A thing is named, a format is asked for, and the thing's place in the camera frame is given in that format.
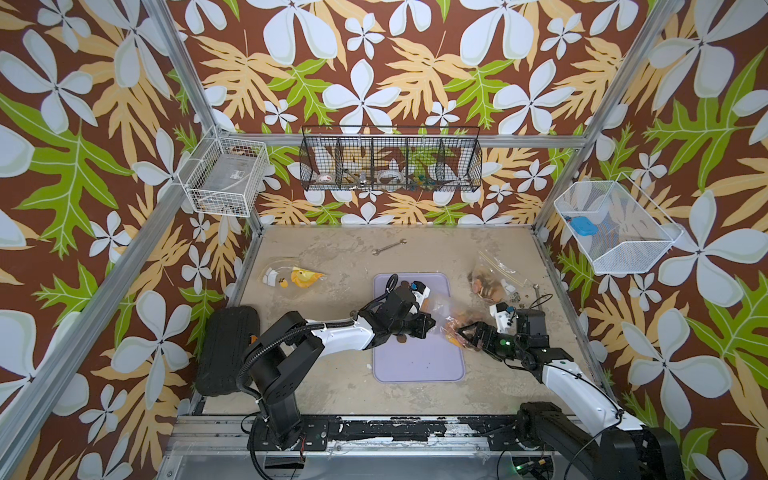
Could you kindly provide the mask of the clear bag of donuts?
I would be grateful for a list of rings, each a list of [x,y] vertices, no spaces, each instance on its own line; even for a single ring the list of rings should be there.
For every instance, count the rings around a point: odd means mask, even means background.
[[[422,310],[429,313],[436,322],[435,330],[457,347],[477,350],[468,340],[459,334],[463,327],[484,322],[482,311],[465,302],[447,295],[431,293],[424,301]]]

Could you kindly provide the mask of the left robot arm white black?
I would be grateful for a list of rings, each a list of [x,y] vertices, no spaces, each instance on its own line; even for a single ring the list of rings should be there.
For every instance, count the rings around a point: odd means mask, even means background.
[[[310,321],[289,311],[261,334],[245,351],[235,382],[256,401],[267,441],[279,450],[300,441],[304,426],[295,391],[320,358],[371,350],[396,336],[425,339],[436,326],[422,310],[430,293],[423,282],[402,283],[393,274],[383,294],[346,320]]]

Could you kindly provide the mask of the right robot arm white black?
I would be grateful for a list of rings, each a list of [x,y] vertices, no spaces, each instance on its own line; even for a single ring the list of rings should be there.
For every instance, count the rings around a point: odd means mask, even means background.
[[[568,461],[564,475],[576,470],[587,479],[685,477],[673,436],[628,413],[587,378],[570,354],[552,347],[543,316],[517,317],[512,333],[475,322],[456,335],[506,366],[530,373],[575,414],[578,423],[552,403],[527,402],[515,423],[520,443],[546,444]]]

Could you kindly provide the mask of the ziploc bag with cookies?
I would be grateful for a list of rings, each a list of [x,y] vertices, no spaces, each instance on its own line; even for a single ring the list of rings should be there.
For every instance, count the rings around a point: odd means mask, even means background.
[[[327,275],[305,268],[293,257],[272,260],[263,270],[262,283],[279,291],[306,290],[324,281]]]

